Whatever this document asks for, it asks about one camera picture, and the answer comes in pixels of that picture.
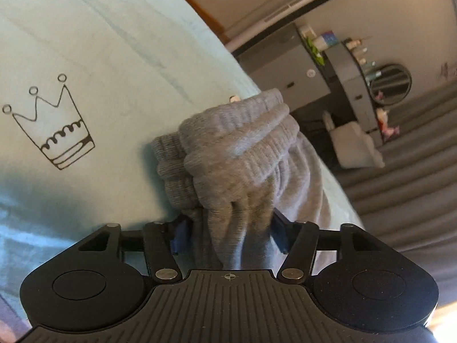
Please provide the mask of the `blue white bottle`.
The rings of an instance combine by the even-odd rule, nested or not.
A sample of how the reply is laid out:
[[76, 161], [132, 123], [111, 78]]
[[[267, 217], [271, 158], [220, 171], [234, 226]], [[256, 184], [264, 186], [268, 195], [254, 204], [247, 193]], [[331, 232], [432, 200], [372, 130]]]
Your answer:
[[338, 38], [332, 31], [325, 32], [313, 40], [313, 45], [319, 51], [325, 51], [339, 43]]

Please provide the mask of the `pink items on desk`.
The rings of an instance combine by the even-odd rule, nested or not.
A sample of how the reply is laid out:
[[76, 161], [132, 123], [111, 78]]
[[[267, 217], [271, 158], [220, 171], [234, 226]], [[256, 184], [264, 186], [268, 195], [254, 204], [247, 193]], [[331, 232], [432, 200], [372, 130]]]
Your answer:
[[388, 125], [388, 111], [384, 108], [378, 107], [376, 109], [376, 117], [378, 126], [380, 127], [380, 131], [383, 137], [383, 142], [386, 143], [389, 139], [394, 137], [395, 135], [400, 134], [400, 127], [390, 127]]

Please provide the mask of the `grey sweatpants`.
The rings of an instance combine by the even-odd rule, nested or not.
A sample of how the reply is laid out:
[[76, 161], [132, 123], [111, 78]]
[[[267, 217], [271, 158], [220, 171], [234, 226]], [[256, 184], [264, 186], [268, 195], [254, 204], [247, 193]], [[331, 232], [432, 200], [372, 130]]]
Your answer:
[[279, 270], [274, 212], [322, 229], [361, 222], [276, 89], [196, 114], [152, 150], [168, 200], [193, 222], [198, 268]]

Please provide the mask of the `white upholstered vanity chair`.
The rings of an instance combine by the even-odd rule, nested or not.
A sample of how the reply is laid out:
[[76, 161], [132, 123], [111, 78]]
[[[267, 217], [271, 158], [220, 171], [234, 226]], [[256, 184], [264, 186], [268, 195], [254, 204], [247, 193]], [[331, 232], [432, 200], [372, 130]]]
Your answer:
[[359, 123], [351, 121], [336, 127], [328, 111], [323, 111], [322, 120], [332, 140], [339, 165], [343, 169], [385, 166], [383, 155]]

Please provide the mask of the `grey curtain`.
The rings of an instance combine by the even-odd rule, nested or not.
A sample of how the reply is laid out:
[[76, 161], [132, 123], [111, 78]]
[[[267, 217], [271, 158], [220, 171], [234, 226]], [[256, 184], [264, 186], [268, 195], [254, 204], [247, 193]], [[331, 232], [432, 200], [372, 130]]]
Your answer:
[[336, 177], [367, 232], [429, 272], [441, 306], [456, 301], [456, 82], [388, 115], [400, 128], [380, 151], [383, 168]]

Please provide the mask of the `round black vanity mirror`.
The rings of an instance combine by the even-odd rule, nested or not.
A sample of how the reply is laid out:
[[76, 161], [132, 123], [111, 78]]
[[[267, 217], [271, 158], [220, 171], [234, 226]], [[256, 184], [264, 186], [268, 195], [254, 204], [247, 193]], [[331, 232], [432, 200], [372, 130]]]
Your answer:
[[372, 100], [381, 106], [392, 106], [401, 102], [410, 93], [411, 87], [410, 71], [400, 64], [381, 67], [368, 85]]

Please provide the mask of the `green tray on cabinet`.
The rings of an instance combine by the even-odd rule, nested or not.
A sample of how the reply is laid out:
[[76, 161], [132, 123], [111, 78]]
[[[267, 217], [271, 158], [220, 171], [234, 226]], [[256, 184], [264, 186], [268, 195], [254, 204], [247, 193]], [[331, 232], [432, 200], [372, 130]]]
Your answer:
[[310, 56], [314, 62], [320, 66], [324, 66], [324, 57], [322, 56], [320, 50], [313, 44], [312, 40], [307, 36], [304, 38], [304, 46], [310, 53]]

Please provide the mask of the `white black floor standing unit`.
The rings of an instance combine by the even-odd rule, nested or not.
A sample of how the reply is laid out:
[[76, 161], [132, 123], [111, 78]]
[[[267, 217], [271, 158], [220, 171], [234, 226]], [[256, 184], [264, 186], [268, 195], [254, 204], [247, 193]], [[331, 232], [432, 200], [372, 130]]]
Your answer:
[[265, 39], [271, 33], [276, 32], [328, 1], [330, 0], [291, 0], [270, 13], [270, 15], [252, 24], [237, 36], [234, 36], [227, 42], [225, 48], [230, 53], [238, 55]]

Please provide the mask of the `grey vanity desk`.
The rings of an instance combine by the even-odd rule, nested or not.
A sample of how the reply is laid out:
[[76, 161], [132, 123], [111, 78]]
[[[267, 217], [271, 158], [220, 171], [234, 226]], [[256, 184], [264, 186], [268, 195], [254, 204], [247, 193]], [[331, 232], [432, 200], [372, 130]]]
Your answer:
[[373, 139], [376, 147], [383, 145], [375, 108], [359, 62], [343, 43], [330, 47], [324, 53], [335, 71], [362, 130]]

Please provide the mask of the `mint green patterned bed sheet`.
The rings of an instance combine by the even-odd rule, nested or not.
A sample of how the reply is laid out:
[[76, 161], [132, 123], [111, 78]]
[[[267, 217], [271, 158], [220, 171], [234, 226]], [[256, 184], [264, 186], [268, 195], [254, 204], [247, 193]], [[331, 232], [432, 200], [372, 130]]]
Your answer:
[[185, 0], [1, 0], [1, 314], [102, 225], [175, 218], [152, 141], [258, 91]]

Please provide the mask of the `grey drawer cabinet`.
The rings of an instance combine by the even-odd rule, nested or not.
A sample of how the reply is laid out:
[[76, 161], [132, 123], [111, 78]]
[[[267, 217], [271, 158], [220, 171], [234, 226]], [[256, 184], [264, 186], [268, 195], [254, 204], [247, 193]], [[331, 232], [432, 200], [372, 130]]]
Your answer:
[[278, 89], [292, 111], [331, 93], [294, 25], [258, 42], [238, 62], [261, 91]]

